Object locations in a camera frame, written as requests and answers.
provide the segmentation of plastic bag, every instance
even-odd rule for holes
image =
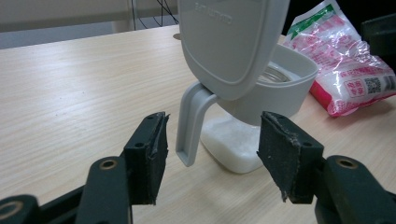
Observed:
[[[334,0],[297,17],[283,45],[318,64],[310,92],[333,117],[396,94],[393,70],[370,54],[369,45]]]

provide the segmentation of light wood surface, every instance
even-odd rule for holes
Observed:
[[[181,96],[196,79],[177,26],[0,50],[0,199],[41,204],[85,183],[91,164],[118,156],[143,117],[170,114],[169,156],[156,206],[135,223],[316,223],[314,205],[283,203],[262,167],[225,170],[202,147],[192,167],[175,152]],[[298,125],[326,148],[364,163],[396,192],[396,97],[333,119],[308,95]]]

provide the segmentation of white base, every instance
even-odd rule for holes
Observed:
[[[201,142],[222,165],[245,174],[262,166],[257,156],[260,127],[248,125],[228,113],[204,122]]]

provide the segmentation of black cable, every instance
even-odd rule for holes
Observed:
[[[161,25],[163,25],[163,8],[161,7]]]
[[[160,27],[163,27],[163,24],[160,24],[159,22],[157,22],[157,24],[158,24]]]
[[[168,3],[166,2],[166,0],[163,0],[163,1],[165,2],[166,7],[163,5],[163,3],[160,2],[160,0],[157,0],[158,4],[160,4],[160,6],[162,7],[162,9],[165,10],[165,11],[172,17],[172,19],[174,20],[174,22],[175,22],[176,24],[178,24],[178,20],[177,20],[177,19],[175,18],[175,16],[173,15],[173,13],[172,13],[170,7],[168,6]]]
[[[134,17],[134,0],[131,0],[132,4],[132,16]],[[134,20],[134,30],[136,30],[136,21]]]
[[[146,29],[148,29],[148,27],[145,25],[145,23],[143,23],[142,22],[142,20],[139,18],[139,20],[140,20],[140,22],[142,23],[142,25],[146,28]]]
[[[168,2],[166,2],[166,0],[163,0],[163,1],[165,1],[166,7],[168,8],[168,11],[169,11],[169,15],[174,19],[175,24],[178,24],[178,20],[174,17],[174,15],[171,11],[171,8],[168,6]]]

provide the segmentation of white plastic container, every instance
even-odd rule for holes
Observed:
[[[235,173],[261,167],[257,151],[262,111],[286,117],[297,113],[317,72],[316,64],[304,55],[277,45],[269,67],[251,92],[231,102],[218,100],[208,109],[201,142]]]
[[[279,39],[290,0],[178,0],[187,65],[199,82],[180,104],[176,152],[194,164],[206,110],[251,91]]]

